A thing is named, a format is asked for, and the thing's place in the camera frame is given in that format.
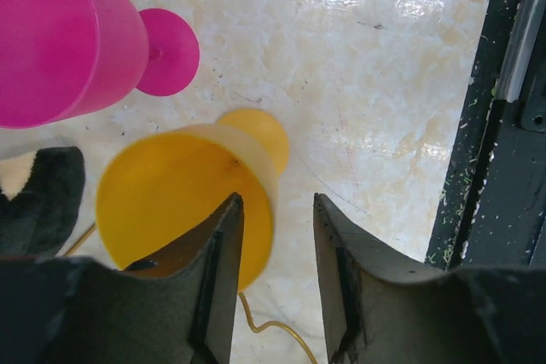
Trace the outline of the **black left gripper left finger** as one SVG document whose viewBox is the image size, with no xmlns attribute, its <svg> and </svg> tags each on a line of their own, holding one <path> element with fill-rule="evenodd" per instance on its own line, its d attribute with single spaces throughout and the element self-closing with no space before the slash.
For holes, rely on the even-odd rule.
<svg viewBox="0 0 546 364">
<path fill-rule="evenodd" d="M 90 257 L 3 258 L 2 362 L 228 362 L 243 222 L 231 194 L 126 271 Z"/>
</svg>

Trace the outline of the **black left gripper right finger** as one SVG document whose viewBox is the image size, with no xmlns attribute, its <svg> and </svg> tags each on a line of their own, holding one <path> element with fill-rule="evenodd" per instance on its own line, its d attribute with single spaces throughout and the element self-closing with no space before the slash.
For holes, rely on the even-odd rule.
<svg viewBox="0 0 546 364">
<path fill-rule="evenodd" d="M 331 363 L 542 363 L 545 272 L 471 265 L 444 271 L 313 201 L 322 319 Z"/>
</svg>

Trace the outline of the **orange yellow wine glass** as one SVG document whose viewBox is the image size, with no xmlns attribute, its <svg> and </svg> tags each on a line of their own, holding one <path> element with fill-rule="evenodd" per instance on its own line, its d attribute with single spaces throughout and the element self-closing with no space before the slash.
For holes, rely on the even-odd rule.
<svg viewBox="0 0 546 364">
<path fill-rule="evenodd" d="M 269 262 L 288 158 L 281 123 L 253 108 L 134 142 L 110 162 L 98 184 L 102 243 L 115 266 L 126 269 L 186 234 L 237 193 L 244 212 L 238 283 L 243 292 Z"/>
</svg>

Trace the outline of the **magenta wine glass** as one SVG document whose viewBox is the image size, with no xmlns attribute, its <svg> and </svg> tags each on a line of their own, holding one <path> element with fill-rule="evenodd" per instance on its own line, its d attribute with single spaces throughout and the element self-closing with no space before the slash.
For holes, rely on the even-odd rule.
<svg viewBox="0 0 546 364">
<path fill-rule="evenodd" d="M 1 0 L 1 125 L 27 129 L 169 96 L 200 63 L 189 24 L 131 0 Z"/>
</svg>

